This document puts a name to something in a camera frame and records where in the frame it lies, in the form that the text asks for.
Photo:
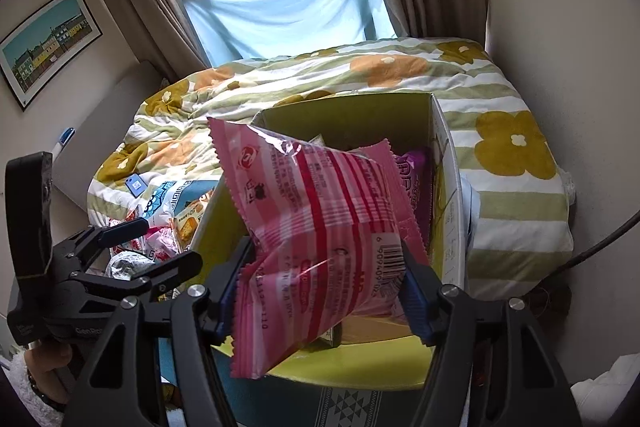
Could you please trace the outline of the person's left hand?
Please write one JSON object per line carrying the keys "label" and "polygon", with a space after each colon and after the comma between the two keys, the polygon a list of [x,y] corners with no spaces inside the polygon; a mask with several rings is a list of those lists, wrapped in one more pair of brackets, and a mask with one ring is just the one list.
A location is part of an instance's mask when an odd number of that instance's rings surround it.
{"label": "person's left hand", "polygon": [[24,360],[29,373],[35,379],[43,378],[55,369],[62,369],[72,358],[73,352],[69,345],[40,345],[29,348],[24,353]]}

